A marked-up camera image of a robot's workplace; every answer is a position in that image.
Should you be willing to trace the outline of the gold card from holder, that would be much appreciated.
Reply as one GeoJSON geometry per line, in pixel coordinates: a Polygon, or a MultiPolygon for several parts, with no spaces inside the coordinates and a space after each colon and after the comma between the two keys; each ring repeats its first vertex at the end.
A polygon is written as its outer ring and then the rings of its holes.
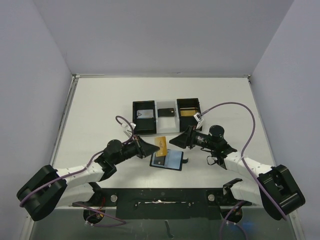
{"type": "Polygon", "coordinates": [[[165,136],[157,136],[154,138],[154,143],[159,147],[159,150],[155,153],[156,157],[164,157],[168,153],[167,140],[165,136]]]}

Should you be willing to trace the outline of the black leather card holder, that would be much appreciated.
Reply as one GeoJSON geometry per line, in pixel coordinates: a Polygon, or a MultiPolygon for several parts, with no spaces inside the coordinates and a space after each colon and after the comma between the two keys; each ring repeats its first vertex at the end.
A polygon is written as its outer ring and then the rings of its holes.
{"type": "Polygon", "coordinates": [[[155,156],[156,156],[155,153],[151,155],[150,163],[149,163],[150,167],[181,171],[183,164],[187,164],[189,162],[188,158],[184,158],[184,152],[179,150],[172,150],[172,149],[167,150],[164,166],[152,165],[152,161],[155,156]]]}

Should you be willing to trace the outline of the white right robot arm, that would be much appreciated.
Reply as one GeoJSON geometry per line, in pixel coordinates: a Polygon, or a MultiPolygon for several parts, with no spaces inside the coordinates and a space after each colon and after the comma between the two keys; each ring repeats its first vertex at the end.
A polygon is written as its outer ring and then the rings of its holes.
{"type": "Polygon", "coordinates": [[[247,201],[260,205],[273,219],[279,221],[306,203],[286,166],[267,165],[244,157],[228,144],[224,133],[220,125],[211,126],[208,134],[189,126],[169,143],[181,149],[200,147],[211,154],[215,164],[241,176],[223,185],[222,197],[227,204],[247,201]]]}

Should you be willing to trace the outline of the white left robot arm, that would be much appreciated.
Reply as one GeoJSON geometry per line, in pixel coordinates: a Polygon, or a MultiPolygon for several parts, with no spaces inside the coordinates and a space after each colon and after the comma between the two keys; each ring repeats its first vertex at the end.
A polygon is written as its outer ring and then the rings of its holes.
{"type": "Polygon", "coordinates": [[[75,197],[84,196],[88,204],[95,206],[102,199],[98,189],[77,190],[67,196],[64,193],[85,184],[107,180],[117,171],[118,164],[133,157],[146,158],[159,149],[140,136],[134,136],[128,143],[117,139],[109,141],[106,148],[95,153],[85,165],[60,169],[45,165],[17,192],[19,206],[25,208],[34,221],[42,220],[56,207],[66,205],[67,198],[72,204],[75,197]]]}

